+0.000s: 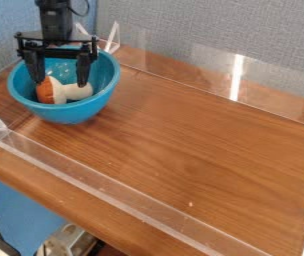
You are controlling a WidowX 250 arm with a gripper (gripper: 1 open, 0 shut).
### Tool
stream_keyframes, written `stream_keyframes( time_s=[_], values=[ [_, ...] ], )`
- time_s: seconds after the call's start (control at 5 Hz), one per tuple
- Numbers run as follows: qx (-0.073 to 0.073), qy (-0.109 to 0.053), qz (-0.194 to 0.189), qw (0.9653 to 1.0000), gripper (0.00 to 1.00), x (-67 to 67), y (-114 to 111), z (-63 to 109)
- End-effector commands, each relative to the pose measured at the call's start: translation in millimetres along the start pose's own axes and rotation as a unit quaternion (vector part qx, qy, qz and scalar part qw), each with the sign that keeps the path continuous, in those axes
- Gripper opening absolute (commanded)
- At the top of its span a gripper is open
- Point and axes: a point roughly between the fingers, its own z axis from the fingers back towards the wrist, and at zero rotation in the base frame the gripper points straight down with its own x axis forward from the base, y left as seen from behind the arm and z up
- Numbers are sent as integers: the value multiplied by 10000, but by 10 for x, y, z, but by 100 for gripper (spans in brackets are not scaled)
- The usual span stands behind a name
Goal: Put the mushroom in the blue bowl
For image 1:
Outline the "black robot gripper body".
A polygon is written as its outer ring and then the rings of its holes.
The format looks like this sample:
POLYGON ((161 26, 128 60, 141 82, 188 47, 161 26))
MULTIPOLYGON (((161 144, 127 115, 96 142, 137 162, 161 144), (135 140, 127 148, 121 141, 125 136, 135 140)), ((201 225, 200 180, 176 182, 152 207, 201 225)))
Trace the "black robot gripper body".
POLYGON ((77 12, 72 0, 34 0, 40 14, 40 30, 17 32, 17 54, 26 62, 41 62, 44 58, 77 59, 85 56, 89 61, 97 59, 97 38, 85 35, 74 28, 73 16, 84 17, 89 13, 89 1, 85 11, 77 12))

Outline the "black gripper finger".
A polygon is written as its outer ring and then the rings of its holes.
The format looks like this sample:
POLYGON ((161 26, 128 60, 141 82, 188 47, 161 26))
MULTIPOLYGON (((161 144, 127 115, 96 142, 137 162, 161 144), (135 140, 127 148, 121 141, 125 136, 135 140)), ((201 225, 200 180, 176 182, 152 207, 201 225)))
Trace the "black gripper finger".
POLYGON ((40 51, 25 50, 24 61, 32 80, 40 84, 45 79, 44 54, 40 51))
POLYGON ((86 85, 90 68, 90 58, 88 53, 80 53, 77 56, 77 85, 82 88, 86 85))

